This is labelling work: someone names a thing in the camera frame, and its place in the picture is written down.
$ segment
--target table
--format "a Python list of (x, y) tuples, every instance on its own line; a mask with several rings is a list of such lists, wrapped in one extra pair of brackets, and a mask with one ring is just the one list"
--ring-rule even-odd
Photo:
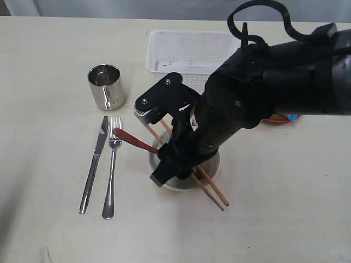
[[(311, 32), (317, 23), (295, 23)], [(339, 24), (339, 29), (351, 24)], [(150, 179), (148, 154), (117, 153), (115, 217), (101, 210), (105, 148), (86, 215), (78, 213), (97, 131), (90, 68), (118, 66), (128, 100), (125, 130), (152, 143), (133, 117), (149, 86), (145, 57), (155, 29), (227, 30), (225, 21), (0, 18), (0, 248), (3, 262), (348, 262), (351, 260), (350, 117), (304, 116), (240, 130), (220, 149), (220, 212), (201, 191), (176, 193)], [(249, 22), (269, 44), (281, 22)]]

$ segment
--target stainless steel bowl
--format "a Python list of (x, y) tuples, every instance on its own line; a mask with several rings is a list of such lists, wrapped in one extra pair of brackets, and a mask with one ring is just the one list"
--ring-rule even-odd
[[(164, 141), (168, 141), (169, 139), (169, 134), (167, 132), (163, 133), (161, 138)], [(160, 148), (161, 144), (158, 141), (154, 141), (153, 147), (155, 148)], [(159, 164), (160, 160), (157, 157), (156, 154), (154, 153), (149, 153), (149, 163), (152, 168), (152, 171), (154, 171)], [(211, 177), (214, 178), (218, 172), (219, 172), (219, 167), (220, 167), (220, 158), (219, 158), (219, 153), (215, 156), (213, 156), (211, 159), (203, 162), (201, 164), (203, 169), (207, 172), (207, 174)], [(206, 179), (201, 179), (200, 180), (203, 185), (207, 185), (207, 180)], [(187, 178), (184, 180), (181, 180), (177, 177), (174, 177), (170, 180), (168, 180), (164, 185), (165, 188), (177, 191), (177, 192), (190, 192), (199, 189), (199, 186), (196, 184), (196, 182), (193, 181), (192, 178)]]

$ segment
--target knife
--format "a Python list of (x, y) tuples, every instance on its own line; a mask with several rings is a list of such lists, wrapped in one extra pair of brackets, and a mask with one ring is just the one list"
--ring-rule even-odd
[(101, 129), (99, 132), (99, 136), (98, 136), (97, 145), (96, 145), (95, 150), (94, 150), (92, 165), (90, 166), (86, 186), (84, 188), (81, 206), (79, 208), (80, 214), (85, 214), (87, 211), (87, 207), (88, 207), (88, 203), (89, 203), (89, 199), (90, 199), (90, 194), (92, 193), (95, 172), (97, 171), (97, 166), (98, 166), (101, 152), (103, 151), (103, 148), (105, 146), (105, 141), (107, 138), (108, 131), (109, 131), (109, 118), (107, 116), (104, 116), (103, 122), (101, 124)]

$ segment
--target metal cup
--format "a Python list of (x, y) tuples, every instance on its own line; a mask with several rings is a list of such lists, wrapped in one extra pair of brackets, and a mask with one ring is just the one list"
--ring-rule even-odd
[(108, 64), (98, 65), (89, 71), (88, 81), (95, 103), (100, 109), (114, 110), (121, 107), (126, 100), (121, 73), (117, 67)]

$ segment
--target white plastic basket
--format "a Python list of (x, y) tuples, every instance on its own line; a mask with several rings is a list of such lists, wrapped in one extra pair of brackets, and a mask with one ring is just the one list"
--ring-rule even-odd
[(146, 68), (152, 84), (170, 72), (202, 93), (210, 74), (240, 47), (229, 32), (154, 30), (150, 33)]

